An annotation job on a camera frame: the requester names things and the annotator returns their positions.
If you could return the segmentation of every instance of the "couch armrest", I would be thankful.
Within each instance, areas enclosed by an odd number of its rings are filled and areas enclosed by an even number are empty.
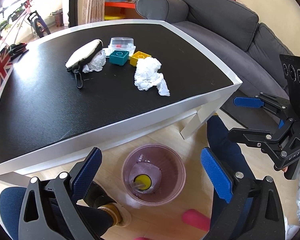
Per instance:
[[[138,0],[136,11],[149,20],[177,23],[186,20],[189,8],[182,0]]]

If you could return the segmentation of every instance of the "yellow toy block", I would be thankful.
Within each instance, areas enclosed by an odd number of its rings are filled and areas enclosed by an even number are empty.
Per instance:
[[[137,62],[138,62],[138,59],[140,58],[146,58],[146,57],[151,57],[151,55],[148,55],[146,53],[143,53],[141,51],[137,51],[135,54],[133,54],[131,57],[130,57],[130,64],[134,67],[137,66]]]

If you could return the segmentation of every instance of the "pink plastic bucket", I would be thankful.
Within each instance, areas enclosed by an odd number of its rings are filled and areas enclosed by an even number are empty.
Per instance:
[[[129,184],[130,171],[141,155],[145,162],[161,171],[160,186],[154,193],[140,193]],[[180,194],[186,182],[186,168],[180,156],[171,148],[161,144],[148,144],[134,149],[128,155],[122,166],[121,179],[125,190],[135,201],[147,206],[160,206]]]

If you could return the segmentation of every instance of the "pink slipper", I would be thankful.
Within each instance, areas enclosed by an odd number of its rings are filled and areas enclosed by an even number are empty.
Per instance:
[[[189,209],[184,212],[182,214],[182,221],[192,227],[206,232],[210,229],[210,218],[195,209]]]

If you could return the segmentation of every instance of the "red shelf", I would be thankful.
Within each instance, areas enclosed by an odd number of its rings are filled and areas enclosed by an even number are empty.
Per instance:
[[[136,8],[136,4],[133,2],[105,2],[105,6],[131,8],[131,9]]]

